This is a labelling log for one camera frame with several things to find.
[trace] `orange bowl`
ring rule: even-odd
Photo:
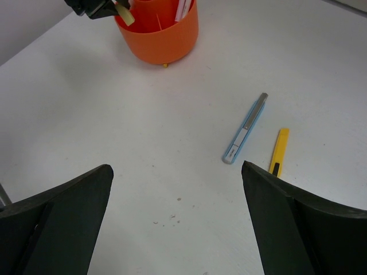
[[[168,64],[187,55],[196,43],[199,27],[196,0],[185,18],[174,22],[178,0],[135,0],[129,27],[115,16],[128,47],[151,64]]]

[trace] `yellow utility knife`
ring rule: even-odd
[[[278,139],[274,148],[273,158],[270,164],[269,172],[280,177],[283,167],[283,159],[286,154],[287,142],[289,136],[289,129],[283,128],[279,132]]]

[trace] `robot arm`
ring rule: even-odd
[[[82,16],[86,13],[90,19],[118,15],[115,4],[111,0],[65,0],[65,2],[77,15]],[[128,0],[119,0],[118,2],[130,9]]]

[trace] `yellow object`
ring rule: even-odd
[[[123,5],[116,3],[115,8],[127,26],[135,22],[134,16]]]
[[[276,145],[274,148],[273,158],[270,164],[269,172],[280,177],[283,168],[283,159],[286,154],[287,142],[289,136],[289,129],[283,128],[280,130]]]

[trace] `white tabletop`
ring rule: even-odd
[[[320,0],[198,4],[197,45],[167,69],[137,60],[113,18],[75,14],[0,67],[12,200],[115,171],[89,274],[262,274],[241,165],[267,169],[282,127],[284,180],[367,209],[367,19]]]

